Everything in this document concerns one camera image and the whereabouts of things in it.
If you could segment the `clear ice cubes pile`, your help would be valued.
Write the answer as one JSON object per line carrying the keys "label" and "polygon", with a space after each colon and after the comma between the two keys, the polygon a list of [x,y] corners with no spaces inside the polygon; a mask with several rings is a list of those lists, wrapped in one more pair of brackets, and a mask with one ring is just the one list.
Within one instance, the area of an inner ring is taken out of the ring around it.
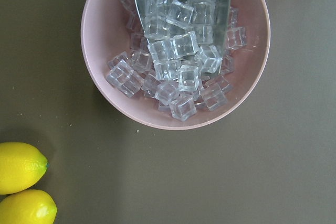
{"label": "clear ice cubes pile", "polygon": [[245,30],[235,27],[237,10],[230,6],[224,52],[213,42],[214,1],[182,3],[146,0],[149,7],[142,28],[135,0],[120,0],[129,12],[130,52],[108,61],[106,81],[126,97],[142,93],[161,111],[186,121],[199,110],[214,111],[227,103],[233,71],[230,51],[245,46]]}

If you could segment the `pink bowl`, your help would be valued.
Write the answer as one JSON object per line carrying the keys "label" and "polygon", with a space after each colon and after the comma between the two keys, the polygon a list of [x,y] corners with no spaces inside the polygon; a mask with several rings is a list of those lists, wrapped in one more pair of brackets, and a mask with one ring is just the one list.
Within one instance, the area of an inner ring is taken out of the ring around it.
{"label": "pink bowl", "polygon": [[126,28],[129,14],[119,0],[87,0],[81,23],[81,44],[86,66],[104,98],[127,117],[144,125],[165,130],[189,130],[214,123],[234,111],[249,96],[265,68],[270,48],[270,19],[265,0],[230,0],[238,8],[238,25],[246,29],[247,44],[232,53],[234,72],[227,79],[233,85],[227,104],[214,111],[200,110],[182,122],[142,94],[127,98],[107,83],[107,61],[130,51]]}

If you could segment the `yellow lemon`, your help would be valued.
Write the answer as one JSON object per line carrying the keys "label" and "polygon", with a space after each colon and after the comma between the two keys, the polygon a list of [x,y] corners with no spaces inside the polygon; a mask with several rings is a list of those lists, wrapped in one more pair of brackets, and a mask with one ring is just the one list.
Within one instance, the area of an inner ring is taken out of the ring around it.
{"label": "yellow lemon", "polygon": [[53,223],[57,211],[48,193],[27,189],[1,201],[1,223]]}
{"label": "yellow lemon", "polygon": [[48,159],[23,142],[1,143],[1,194],[13,194],[36,184],[48,168]]}

